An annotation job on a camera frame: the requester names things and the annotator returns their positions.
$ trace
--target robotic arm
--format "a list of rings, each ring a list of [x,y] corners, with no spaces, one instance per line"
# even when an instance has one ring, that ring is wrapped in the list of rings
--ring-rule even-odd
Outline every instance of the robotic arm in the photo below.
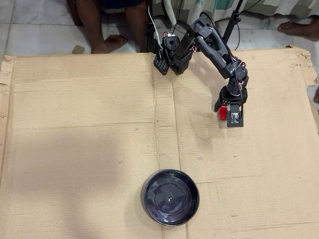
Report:
[[[163,75],[167,73],[169,67],[182,74],[192,57],[193,45],[202,51],[222,77],[229,78],[228,85],[219,93],[214,111],[217,112],[221,106],[230,105],[227,111],[227,126],[244,126],[243,104],[246,103],[248,96],[246,89],[248,71],[245,63],[233,56],[215,27],[211,27],[211,24],[201,16],[189,26],[181,41],[177,36],[169,35],[163,37],[162,49],[156,41],[154,44],[157,53],[154,65]]]

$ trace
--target shorts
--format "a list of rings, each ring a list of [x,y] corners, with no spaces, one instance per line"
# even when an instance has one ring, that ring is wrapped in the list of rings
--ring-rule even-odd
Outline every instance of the shorts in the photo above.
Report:
[[[105,9],[117,9],[135,6],[141,2],[143,2],[143,0],[99,0],[100,5]]]

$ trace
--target person's foot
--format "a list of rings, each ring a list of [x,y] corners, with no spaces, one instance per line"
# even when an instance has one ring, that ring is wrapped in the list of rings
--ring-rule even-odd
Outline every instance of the person's foot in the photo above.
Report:
[[[104,44],[92,48],[92,54],[106,54],[125,45],[128,40],[122,35],[110,35]]]
[[[280,24],[278,31],[287,35],[303,36],[311,41],[319,40],[319,26],[313,24],[298,24],[292,21]]]

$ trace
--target black pole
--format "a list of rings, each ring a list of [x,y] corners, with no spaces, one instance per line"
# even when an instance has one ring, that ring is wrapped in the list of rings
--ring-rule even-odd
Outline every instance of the black pole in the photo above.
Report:
[[[239,18],[239,14],[240,14],[239,9],[241,7],[241,4],[243,4],[243,1],[244,0],[239,0],[236,9],[231,14],[231,17],[229,19],[229,22],[227,24],[227,28],[226,28],[224,36],[223,36],[225,43],[228,42],[230,35],[234,29],[234,26],[237,25],[241,21],[241,19]]]
[[[147,49],[146,51],[147,52],[153,52],[153,39],[154,39],[154,32],[155,32],[155,28],[154,28],[154,25],[150,19],[150,16],[149,16],[149,6],[150,6],[150,14],[151,16],[153,16],[153,1],[152,0],[148,0],[146,1],[147,2],[147,8],[146,8],[146,11],[147,11],[147,16],[148,16],[148,23],[147,23],[147,32],[146,32],[146,35],[147,35]]]

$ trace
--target red object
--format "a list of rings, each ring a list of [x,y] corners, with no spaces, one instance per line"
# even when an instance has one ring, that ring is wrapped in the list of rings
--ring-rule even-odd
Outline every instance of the red object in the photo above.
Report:
[[[219,108],[219,119],[220,120],[227,120],[227,107],[221,106]]]

